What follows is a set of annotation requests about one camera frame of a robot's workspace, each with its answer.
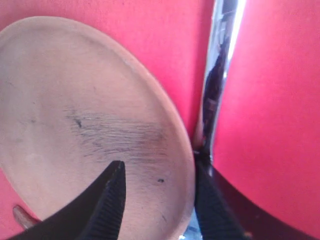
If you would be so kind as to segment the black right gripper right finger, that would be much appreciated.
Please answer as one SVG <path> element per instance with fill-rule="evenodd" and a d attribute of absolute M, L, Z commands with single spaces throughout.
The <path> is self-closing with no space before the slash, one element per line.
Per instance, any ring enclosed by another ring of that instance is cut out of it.
<path fill-rule="evenodd" d="M 311 240 L 251 202 L 209 164 L 207 155 L 194 153 L 195 213 L 204 240 Z"/>

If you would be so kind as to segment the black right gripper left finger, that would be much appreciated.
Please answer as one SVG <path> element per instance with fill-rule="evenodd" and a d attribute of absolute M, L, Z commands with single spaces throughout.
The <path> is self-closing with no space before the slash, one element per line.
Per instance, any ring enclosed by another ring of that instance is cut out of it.
<path fill-rule="evenodd" d="M 112 161 L 72 202 L 13 240 L 116 240 L 126 203 L 123 161 Z"/>

